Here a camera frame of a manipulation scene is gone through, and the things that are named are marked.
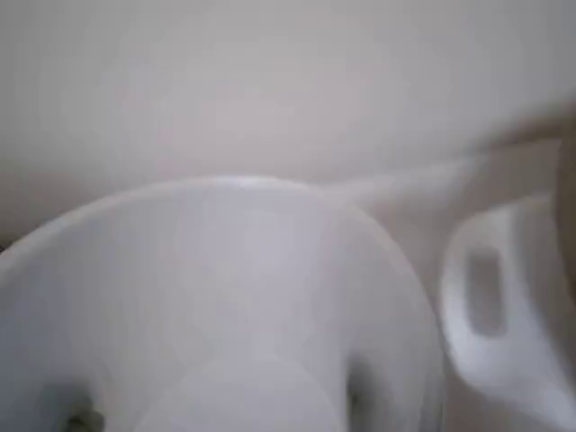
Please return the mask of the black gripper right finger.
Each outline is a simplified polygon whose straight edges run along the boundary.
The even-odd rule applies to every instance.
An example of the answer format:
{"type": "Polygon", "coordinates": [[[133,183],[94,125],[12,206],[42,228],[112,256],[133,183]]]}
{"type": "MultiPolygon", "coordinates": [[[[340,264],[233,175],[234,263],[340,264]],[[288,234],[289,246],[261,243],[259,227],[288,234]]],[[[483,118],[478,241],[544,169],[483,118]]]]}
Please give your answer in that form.
{"type": "Polygon", "coordinates": [[[365,359],[353,356],[346,369],[346,419],[349,428],[385,426],[381,380],[376,369],[365,359]]]}

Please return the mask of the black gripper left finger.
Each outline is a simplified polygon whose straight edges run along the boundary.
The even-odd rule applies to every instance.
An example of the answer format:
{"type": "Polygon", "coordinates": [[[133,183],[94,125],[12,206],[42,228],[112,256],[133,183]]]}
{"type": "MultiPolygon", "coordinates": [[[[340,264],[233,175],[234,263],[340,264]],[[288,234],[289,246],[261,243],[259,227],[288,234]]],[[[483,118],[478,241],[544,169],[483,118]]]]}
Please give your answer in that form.
{"type": "Polygon", "coordinates": [[[105,431],[106,418],[95,408],[93,394],[81,382],[48,385],[42,396],[43,431],[105,431]]]}

